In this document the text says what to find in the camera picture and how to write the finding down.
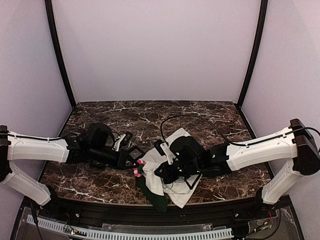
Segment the white and green garment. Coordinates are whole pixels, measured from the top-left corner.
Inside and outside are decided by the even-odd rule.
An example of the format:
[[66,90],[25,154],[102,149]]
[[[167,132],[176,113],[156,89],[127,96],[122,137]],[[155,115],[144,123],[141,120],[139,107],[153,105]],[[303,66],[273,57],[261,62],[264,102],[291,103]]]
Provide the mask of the white and green garment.
[[154,148],[133,167],[136,187],[159,213],[167,211],[169,200],[182,209],[202,176],[191,161],[183,162],[178,159],[183,155],[174,152],[175,140],[189,140],[190,137],[184,128],[176,130],[166,139],[156,141]]

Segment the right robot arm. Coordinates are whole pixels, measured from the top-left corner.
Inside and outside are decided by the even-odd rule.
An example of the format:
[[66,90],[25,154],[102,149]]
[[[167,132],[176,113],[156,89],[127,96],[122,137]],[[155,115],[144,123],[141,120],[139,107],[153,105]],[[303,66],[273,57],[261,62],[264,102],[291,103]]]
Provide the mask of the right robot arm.
[[164,184],[191,176],[219,177],[255,164],[286,159],[282,169],[256,193],[262,206],[274,205],[303,176],[320,170],[320,151],[315,139],[298,118],[274,134],[242,143],[224,143],[205,149],[192,136],[158,141],[155,148],[167,160],[154,171]]

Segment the pink flower brooch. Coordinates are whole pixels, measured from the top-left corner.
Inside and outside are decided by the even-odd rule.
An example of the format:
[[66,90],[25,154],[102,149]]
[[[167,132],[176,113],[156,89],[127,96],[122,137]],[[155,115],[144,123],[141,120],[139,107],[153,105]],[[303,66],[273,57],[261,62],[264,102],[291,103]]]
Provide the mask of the pink flower brooch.
[[136,178],[140,178],[143,176],[143,168],[146,162],[144,160],[138,160],[136,166],[133,168],[133,174]]

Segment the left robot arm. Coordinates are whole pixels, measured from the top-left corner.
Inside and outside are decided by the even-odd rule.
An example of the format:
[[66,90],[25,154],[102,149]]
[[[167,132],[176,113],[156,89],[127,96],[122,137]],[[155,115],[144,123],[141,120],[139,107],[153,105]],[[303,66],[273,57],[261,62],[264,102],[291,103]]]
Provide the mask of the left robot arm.
[[115,138],[111,128],[103,123],[92,123],[86,132],[75,138],[37,137],[21,135],[0,127],[0,182],[8,185],[40,206],[53,198],[48,186],[23,172],[15,160],[51,161],[63,164],[80,164],[96,161],[111,168],[125,170],[138,165],[131,153],[137,146],[127,148],[132,138],[126,132]]

